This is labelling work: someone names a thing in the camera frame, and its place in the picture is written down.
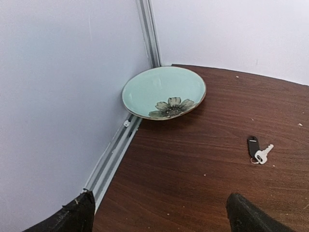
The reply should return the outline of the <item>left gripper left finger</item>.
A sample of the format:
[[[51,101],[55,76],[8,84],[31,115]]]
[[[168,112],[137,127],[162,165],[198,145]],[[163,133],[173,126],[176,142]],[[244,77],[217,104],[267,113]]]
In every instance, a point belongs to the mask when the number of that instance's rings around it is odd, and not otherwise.
[[[94,225],[95,198],[84,190],[49,218],[26,229],[27,232],[91,232]]]

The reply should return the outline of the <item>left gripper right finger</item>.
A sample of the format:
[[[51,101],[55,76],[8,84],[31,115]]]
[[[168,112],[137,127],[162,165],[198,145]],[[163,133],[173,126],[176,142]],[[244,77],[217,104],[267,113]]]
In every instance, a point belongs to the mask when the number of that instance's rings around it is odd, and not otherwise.
[[[233,232],[292,232],[293,229],[276,221],[239,193],[226,201],[227,217]]]

